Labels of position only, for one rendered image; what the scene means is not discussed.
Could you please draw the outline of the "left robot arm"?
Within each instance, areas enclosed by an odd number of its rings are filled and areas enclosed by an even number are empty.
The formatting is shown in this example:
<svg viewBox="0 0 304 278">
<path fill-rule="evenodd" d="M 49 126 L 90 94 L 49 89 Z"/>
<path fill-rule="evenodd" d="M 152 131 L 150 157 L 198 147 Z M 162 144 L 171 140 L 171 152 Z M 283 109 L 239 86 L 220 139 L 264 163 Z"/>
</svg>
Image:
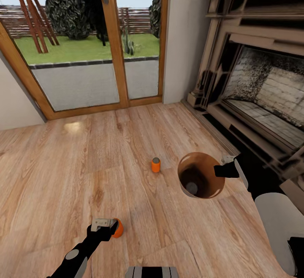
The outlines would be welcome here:
<svg viewBox="0 0 304 278">
<path fill-rule="evenodd" d="M 87 238 L 67 253 L 64 263 L 47 278 L 82 278 L 92 253 L 101 241 L 109 241 L 114 235 L 118 221 L 111 228 L 108 227 L 112 224 L 112 219 L 93 219 L 92 225 L 87 227 Z"/>
</svg>

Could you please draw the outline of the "trash can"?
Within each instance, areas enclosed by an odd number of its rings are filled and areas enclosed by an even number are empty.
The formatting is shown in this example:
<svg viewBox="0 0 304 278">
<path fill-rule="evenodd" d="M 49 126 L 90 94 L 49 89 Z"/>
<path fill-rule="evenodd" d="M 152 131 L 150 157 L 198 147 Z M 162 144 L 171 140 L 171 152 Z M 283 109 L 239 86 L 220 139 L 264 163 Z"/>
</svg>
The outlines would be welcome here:
<svg viewBox="0 0 304 278">
<path fill-rule="evenodd" d="M 220 163 L 211 155 L 203 152 L 186 154 L 179 162 L 177 175 L 182 191 L 192 198 L 212 199 L 218 196 L 225 187 L 225 177 L 216 177 L 214 166 Z M 186 190 L 190 181 L 200 186 L 200 192 L 193 196 Z"/>
</svg>

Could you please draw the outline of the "can of soda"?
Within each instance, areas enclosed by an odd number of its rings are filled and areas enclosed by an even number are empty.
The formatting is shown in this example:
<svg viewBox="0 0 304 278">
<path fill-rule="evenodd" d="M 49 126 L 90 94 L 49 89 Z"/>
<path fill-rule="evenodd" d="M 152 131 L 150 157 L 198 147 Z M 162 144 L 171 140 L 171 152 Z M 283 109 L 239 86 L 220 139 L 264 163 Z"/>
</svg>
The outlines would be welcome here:
<svg viewBox="0 0 304 278">
<path fill-rule="evenodd" d="M 159 172 L 160 171 L 160 159 L 155 157 L 152 159 L 152 171 Z"/>
<path fill-rule="evenodd" d="M 200 192 L 200 186 L 194 182 L 190 181 L 189 183 L 186 184 L 186 190 L 192 194 L 193 196 L 197 195 Z"/>
<path fill-rule="evenodd" d="M 112 219 L 113 220 L 113 224 L 108 226 L 108 227 L 112 227 L 117 221 L 118 221 L 118 225 L 117 225 L 117 228 L 116 228 L 116 231 L 114 233 L 114 235 L 112 235 L 114 238 L 119 238 L 122 234 L 123 234 L 123 225 L 121 223 L 121 221 L 118 219 L 118 218 L 114 218 Z"/>
</svg>

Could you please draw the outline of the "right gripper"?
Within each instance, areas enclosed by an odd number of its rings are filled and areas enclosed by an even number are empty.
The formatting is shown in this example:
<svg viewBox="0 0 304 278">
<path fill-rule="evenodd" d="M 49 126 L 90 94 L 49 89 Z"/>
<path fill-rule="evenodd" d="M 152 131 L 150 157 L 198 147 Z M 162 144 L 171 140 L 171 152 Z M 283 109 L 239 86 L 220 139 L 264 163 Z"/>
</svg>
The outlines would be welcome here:
<svg viewBox="0 0 304 278">
<path fill-rule="evenodd" d="M 214 166 L 216 177 L 239 178 L 239 175 L 232 174 L 228 169 L 228 164 Z"/>
</svg>

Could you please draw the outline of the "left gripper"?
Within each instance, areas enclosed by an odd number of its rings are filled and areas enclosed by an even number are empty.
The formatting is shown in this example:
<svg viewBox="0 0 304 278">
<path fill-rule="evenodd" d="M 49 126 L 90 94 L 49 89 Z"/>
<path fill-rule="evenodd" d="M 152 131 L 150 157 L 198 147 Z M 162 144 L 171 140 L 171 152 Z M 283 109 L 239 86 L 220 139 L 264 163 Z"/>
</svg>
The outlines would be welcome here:
<svg viewBox="0 0 304 278">
<path fill-rule="evenodd" d="M 111 236 L 114 235 L 118 221 L 110 228 L 108 226 L 102 226 L 98 231 L 91 231 L 91 225 L 87 227 L 87 239 L 93 240 L 95 243 L 95 249 L 101 243 L 101 241 L 109 241 Z"/>
</svg>

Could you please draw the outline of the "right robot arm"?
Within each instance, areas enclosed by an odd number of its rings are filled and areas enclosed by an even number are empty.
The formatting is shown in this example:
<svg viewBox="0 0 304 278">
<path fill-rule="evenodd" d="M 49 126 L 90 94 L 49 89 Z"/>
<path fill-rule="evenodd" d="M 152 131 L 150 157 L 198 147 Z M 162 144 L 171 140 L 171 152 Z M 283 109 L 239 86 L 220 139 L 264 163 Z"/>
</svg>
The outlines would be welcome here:
<svg viewBox="0 0 304 278">
<path fill-rule="evenodd" d="M 216 177 L 241 177 L 251 192 L 278 264 L 289 276 L 304 278 L 304 216 L 257 156 L 223 155 L 221 161 L 222 166 L 214 166 Z"/>
</svg>

